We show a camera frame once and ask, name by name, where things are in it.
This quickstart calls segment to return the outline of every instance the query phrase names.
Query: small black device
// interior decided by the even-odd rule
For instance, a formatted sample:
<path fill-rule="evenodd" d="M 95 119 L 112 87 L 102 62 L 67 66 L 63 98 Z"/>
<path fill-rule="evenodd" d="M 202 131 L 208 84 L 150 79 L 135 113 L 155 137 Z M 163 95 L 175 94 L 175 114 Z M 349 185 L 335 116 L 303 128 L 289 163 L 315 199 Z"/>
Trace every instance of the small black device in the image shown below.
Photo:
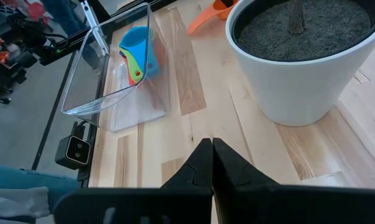
<path fill-rule="evenodd" d="M 71 135 L 63 138 L 57 148 L 55 162 L 69 169 L 79 169 L 88 164 L 90 144 L 83 140 L 84 122 L 74 122 Z"/>

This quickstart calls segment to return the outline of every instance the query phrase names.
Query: wooden table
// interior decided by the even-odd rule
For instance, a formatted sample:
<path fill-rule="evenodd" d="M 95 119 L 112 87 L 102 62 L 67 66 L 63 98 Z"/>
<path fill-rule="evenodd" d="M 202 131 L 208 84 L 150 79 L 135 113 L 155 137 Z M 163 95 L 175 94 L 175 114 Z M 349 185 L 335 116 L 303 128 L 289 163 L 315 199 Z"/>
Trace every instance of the wooden table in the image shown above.
<path fill-rule="evenodd" d="M 117 133 L 99 129 L 89 186 L 160 187 L 202 138 L 219 137 L 281 184 L 375 188 L 375 49 L 324 118 L 275 124 L 258 107 L 225 22 L 186 35 L 211 2 L 178 0 L 154 13 L 169 45 L 171 109 Z"/>

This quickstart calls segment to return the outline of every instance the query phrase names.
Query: blue jeans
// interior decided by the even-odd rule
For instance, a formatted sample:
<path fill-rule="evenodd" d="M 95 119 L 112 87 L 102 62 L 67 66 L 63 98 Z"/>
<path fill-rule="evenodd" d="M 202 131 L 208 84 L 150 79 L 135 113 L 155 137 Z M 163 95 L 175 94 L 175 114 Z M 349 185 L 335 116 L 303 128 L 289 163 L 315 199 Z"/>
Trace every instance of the blue jeans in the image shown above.
<path fill-rule="evenodd" d="M 80 184 L 70 177 L 0 166 L 0 189 L 31 189 L 34 187 L 49 189 L 48 204 L 52 213 L 56 203 L 63 196 L 79 189 Z"/>
<path fill-rule="evenodd" d="M 45 10 L 53 16 L 64 32 L 70 36 L 86 28 L 76 13 L 69 8 L 68 0 L 40 0 Z M 96 51 L 89 45 L 83 48 L 83 59 L 93 68 L 98 68 L 99 58 Z"/>

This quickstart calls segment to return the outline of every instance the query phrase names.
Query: wood grain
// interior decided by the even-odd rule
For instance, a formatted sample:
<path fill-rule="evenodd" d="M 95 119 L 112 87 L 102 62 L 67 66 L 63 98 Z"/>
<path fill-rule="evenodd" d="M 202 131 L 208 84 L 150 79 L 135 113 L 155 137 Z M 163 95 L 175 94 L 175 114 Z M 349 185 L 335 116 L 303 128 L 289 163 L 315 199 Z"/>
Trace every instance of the wood grain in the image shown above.
<path fill-rule="evenodd" d="M 128 138 L 128 136 L 124 136 L 117 142 L 114 187 L 128 186 L 128 164 L 132 162 L 129 160 L 128 154 L 129 151 L 134 150 L 129 148 Z"/>
<path fill-rule="evenodd" d="M 303 185 L 313 185 L 322 187 L 349 187 L 349 182 L 344 173 L 339 171 L 301 181 Z"/>
<path fill-rule="evenodd" d="M 176 58 L 174 64 L 179 93 L 181 114 L 189 114 L 206 107 L 199 71 L 192 48 L 186 35 L 186 27 L 177 9 L 171 9 L 161 17 L 164 39 L 171 45 L 170 57 Z"/>
<path fill-rule="evenodd" d="M 167 182 L 184 164 L 184 160 L 174 159 L 168 162 L 164 162 L 161 165 L 161 176 L 163 183 Z"/>
<path fill-rule="evenodd" d="M 282 184 L 375 188 L 375 49 L 324 118 L 305 127 L 275 124 L 229 47 L 225 22 L 215 18 L 186 34 L 211 2 L 179 0 L 154 13 L 169 56 L 169 111 L 117 133 L 98 129 L 89 186 L 160 187 L 202 138 L 219 137 Z M 113 82 L 107 77 L 105 93 Z M 100 122 L 111 124 L 114 113 Z M 215 210 L 212 217 L 215 223 Z"/>

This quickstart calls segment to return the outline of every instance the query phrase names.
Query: blue measuring cup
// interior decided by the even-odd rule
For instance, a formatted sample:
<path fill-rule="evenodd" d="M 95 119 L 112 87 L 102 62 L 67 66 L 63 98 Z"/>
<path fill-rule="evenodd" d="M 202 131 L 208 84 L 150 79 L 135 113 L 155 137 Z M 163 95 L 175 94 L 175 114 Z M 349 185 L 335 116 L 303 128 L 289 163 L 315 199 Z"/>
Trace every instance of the blue measuring cup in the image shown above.
<path fill-rule="evenodd" d="M 146 43 L 148 41 L 148 36 L 151 39 L 153 34 L 148 34 L 150 30 L 146 26 L 133 27 L 131 28 L 121 39 L 118 47 L 129 51 L 135 58 L 140 69 L 145 72 L 145 53 L 146 53 Z M 158 63 L 156 57 L 153 53 L 152 41 L 148 42 L 148 65 L 147 74 L 151 75 L 157 72 Z"/>

